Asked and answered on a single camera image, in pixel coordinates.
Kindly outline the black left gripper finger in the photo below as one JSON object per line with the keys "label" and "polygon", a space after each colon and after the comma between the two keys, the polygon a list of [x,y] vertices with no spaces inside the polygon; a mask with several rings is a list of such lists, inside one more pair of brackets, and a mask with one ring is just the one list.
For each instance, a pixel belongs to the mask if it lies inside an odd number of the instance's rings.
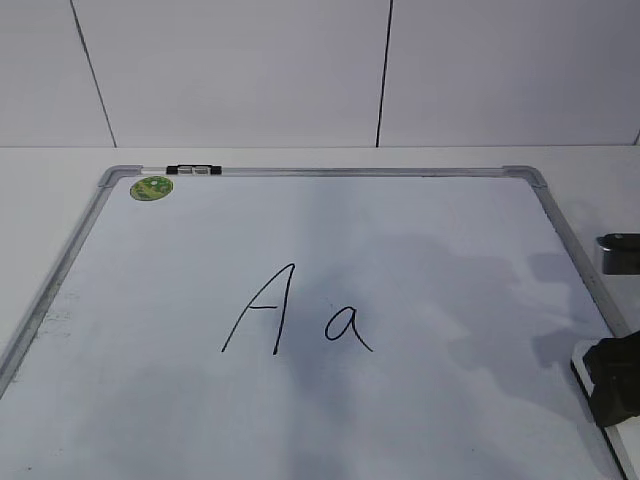
{"label": "black left gripper finger", "polygon": [[639,332],[600,340],[583,362],[593,383],[588,405],[598,427],[639,415]]}

